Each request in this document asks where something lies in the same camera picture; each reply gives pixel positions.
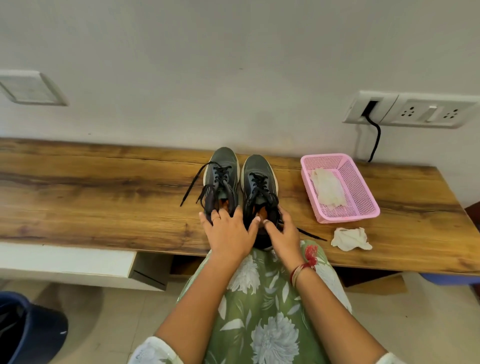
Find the pair of shoes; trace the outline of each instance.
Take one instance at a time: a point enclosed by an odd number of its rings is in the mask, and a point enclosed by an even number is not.
[[[180,206],[185,202],[204,168],[206,168],[204,187],[197,202],[200,201],[208,221],[212,222],[213,210],[218,211],[220,208],[224,208],[230,216],[233,216],[239,205],[237,188],[240,182],[244,198],[243,223],[245,228],[248,229],[255,216],[259,215],[262,221],[268,219],[279,230],[282,230],[283,221],[277,208],[278,181],[272,166],[264,157],[249,156],[240,171],[240,164],[233,150],[227,147],[217,149],[210,161],[205,163],[193,178]],[[315,239],[321,239],[301,229],[299,231]],[[263,227],[258,230],[254,247],[262,250],[272,248],[270,237]]]

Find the person's left hand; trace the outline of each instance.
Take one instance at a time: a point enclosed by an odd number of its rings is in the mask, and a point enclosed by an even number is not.
[[[201,212],[200,222],[207,234],[212,256],[231,261],[239,265],[252,250],[257,237],[260,217],[253,219],[248,231],[243,225],[243,213],[238,206],[231,218],[228,212],[221,208],[219,212],[212,212],[212,224]]]

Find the wooden table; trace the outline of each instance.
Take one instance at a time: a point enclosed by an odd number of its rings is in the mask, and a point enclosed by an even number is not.
[[[0,139],[0,240],[206,255],[195,201],[181,199],[210,151]],[[240,162],[246,158],[239,155]],[[435,167],[358,163],[381,214],[341,225],[314,218],[299,158],[267,157],[280,203],[329,241],[364,227],[371,251],[319,244],[333,265],[480,274],[480,234]]]

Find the wall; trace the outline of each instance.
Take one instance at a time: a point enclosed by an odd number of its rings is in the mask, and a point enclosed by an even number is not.
[[[368,157],[342,124],[357,90],[480,95],[474,0],[25,0],[0,4],[0,69],[35,69],[70,106],[0,97],[0,135]],[[437,166],[480,200],[480,117],[385,127],[375,160]]]

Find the pink plastic basket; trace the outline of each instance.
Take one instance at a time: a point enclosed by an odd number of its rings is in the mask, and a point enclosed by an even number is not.
[[[303,156],[301,176],[307,189],[308,198],[317,221],[322,224],[344,221],[358,221],[375,218],[380,214],[375,199],[352,158],[346,154],[314,154]],[[333,172],[342,184],[347,206],[338,206],[331,210],[318,202],[318,194],[310,179],[310,172],[323,168]]]

